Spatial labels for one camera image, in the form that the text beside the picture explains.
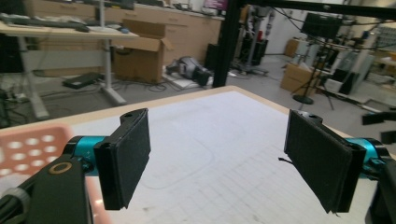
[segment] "white table surface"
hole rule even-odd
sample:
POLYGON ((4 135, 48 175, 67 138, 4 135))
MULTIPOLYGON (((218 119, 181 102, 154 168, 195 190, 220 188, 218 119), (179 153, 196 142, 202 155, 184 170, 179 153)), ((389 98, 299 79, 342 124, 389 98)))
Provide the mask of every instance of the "white table surface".
MULTIPOLYGON (((228 89, 148 104, 150 160, 128 210, 108 212, 112 221, 364 223, 376 182, 359 181, 349 213, 326 214, 296 169, 277 159, 287 158, 287 110, 257 99, 228 89)), ((72 127, 75 134, 109 135, 119 116, 72 127)))

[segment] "desk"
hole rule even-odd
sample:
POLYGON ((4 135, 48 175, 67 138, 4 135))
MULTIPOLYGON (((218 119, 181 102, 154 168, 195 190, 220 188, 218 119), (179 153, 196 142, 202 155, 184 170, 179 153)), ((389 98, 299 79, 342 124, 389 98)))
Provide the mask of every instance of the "desk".
POLYGON ((126 101, 122 99, 111 88, 111 64, 110 64, 110 39, 131 39, 137 35, 129 33, 101 33, 91 31, 89 33, 77 32, 73 29, 59 29, 49 27, 10 27, 0 22, 0 33, 17 36, 19 39, 23 67, 28 81, 28 97, 32 104, 37 119, 48 119, 50 114, 43 104, 42 99, 38 95, 35 88, 33 70, 68 68, 68 67, 90 67, 105 64, 106 81, 103 90, 118 105, 126 105, 126 101), (77 38, 77 39, 103 39, 105 40, 105 53, 99 50, 86 51, 40 51, 28 50, 25 37, 43 37, 43 38, 77 38))
POLYGON ((113 223, 364 223, 376 182, 359 181, 350 213, 326 214, 296 169, 277 159, 286 158, 288 109, 236 87, 30 125, 109 135, 121 114, 141 107, 149 108, 150 160, 129 209, 108 212, 113 223))

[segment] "tripod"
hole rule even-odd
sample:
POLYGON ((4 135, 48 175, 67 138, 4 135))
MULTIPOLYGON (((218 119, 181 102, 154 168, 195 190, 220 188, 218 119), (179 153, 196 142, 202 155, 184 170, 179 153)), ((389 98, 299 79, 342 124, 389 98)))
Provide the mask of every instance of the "tripod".
MULTIPOLYGON (((325 44, 324 44, 324 46, 322 47, 322 49, 321 49, 321 51, 320 51, 319 54, 322 54, 322 53, 323 53, 324 49, 326 48, 327 42, 328 42, 328 39, 326 39, 325 44)), ((309 80, 308 80, 307 82, 305 82, 305 84, 303 84, 303 85, 302 85, 301 87, 299 87, 297 90, 295 90, 295 91, 293 91, 293 92, 291 93, 291 94, 294 94, 294 93, 297 92, 298 90, 305 88, 304 94, 303 94, 303 95, 298 95, 298 94, 293 95, 293 99, 294 99, 295 101, 298 101, 298 102, 301 103, 300 108, 299 108, 300 110, 303 108, 304 105, 312 105, 312 104, 314 103, 314 100, 312 100, 311 98, 309 98, 309 97, 307 96, 307 94, 308 94, 309 89, 315 89, 315 88, 317 87, 318 80, 321 78, 321 72, 322 72, 322 70, 323 70, 323 68, 324 68, 324 66, 325 66, 325 64, 326 64, 326 62, 328 61, 329 56, 330 56, 330 50, 327 52, 326 57, 325 57, 325 59, 324 59, 324 61, 323 61, 323 64, 321 65, 321 67, 318 69, 318 62, 317 62, 317 64, 316 64, 315 67, 314 67, 314 71, 312 71, 312 74, 311 74, 311 77, 309 78, 309 80), (315 80, 314 86, 311 87, 311 83, 312 83, 314 80, 315 80)), ((330 104, 332 110, 334 110, 334 107, 333 107, 333 105, 332 105, 332 100, 330 99, 330 96, 329 96, 329 94, 327 93, 326 87, 325 87, 324 85, 323 85, 323 87, 324 87, 324 90, 325 90, 325 95, 326 95, 326 97, 327 97, 327 99, 328 99, 328 101, 329 101, 329 104, 330 104)))

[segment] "standing desk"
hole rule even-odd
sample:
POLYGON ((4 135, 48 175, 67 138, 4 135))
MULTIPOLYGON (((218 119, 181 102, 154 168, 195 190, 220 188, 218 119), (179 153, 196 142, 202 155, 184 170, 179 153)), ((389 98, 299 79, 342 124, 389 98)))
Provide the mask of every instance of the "standing desk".
POLYGON ((71 67, 95 67, 105 65, 106 80, 102 86, 104 92, 118 105, 126 105, 126 101, 111 88, 110 39, 132 39, 138 35, 129 33, 104 33, 90 31, 82 33, 73 29, 50 27, 10 27, 0 22, 0 33, 16 36, 19 40, 24 73, 28 81, 28 97, 37 119, 48 119, 49 112, 40 98, 34 82, 33 70, 71 67), (105 40, 103 53, 101 50, 28 50, 25 37, 41 38, 75 38, 105 40))

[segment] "wooden cabinet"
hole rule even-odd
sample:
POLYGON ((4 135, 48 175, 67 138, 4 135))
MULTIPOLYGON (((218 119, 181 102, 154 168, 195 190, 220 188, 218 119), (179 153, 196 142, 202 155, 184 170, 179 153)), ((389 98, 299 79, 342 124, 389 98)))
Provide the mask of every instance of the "wooden cabinet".
POLYGON ((94 6, 78 3, 58 3, 45 0, 25 0, 29 16, 76 16, 83 20, 94 19, 94 6))
POLYGON ((198 62, 203 62, 206 56, 208 44, 217 44, 219 38, 221 21, 209 17, 191 16, 188 33, 189 56, 198 62))
MULTIPOLYGON (((78 3, 59 3, 45 0, 25 0, 28 16, 34 17, 61 17, 70 16, 82 20, 93 20, 95 15, 94 6, 78 3)), ((95 50, 102 48, 101 40, 87 39, 59 39, 59 38, 37 38, 37 47, 41 50, 95 50)), ((88 72, 99 72, 101 67, 49 69, 43 71, 44 76, 58 77, 81 75, 88 72)))
POLYGON ((107 21, 122 22, 125 19, 166 24, 165 37, 174 48, 165 50, 163 64, 183 56, 191 56, 203 63, 207 45, 218 43, 221 26, 220 19, 139 4, 135 4, 134 10, 108 8, 105 17, 107 21))
MULTIPOLYGON (((95 6, 77 3, 58 3, 45 0, 25 0, 29 16, 75 16, 83 20, 94 19, 95 6)), ((166 24, 165 37, 173 49, 163 55, 163 64, 174 59, 191 56, 198 62, 205 61, 208 44, 217 44, 221 26, 220 18, 210 18, 197 13, 169 8, 150 7, 135 4, 134 10, 107 7, 106 21, 123 20, 147 21, 166 24)), ((100 41, 41 39, 37 41, 41 49, 100 49, 100 41)))

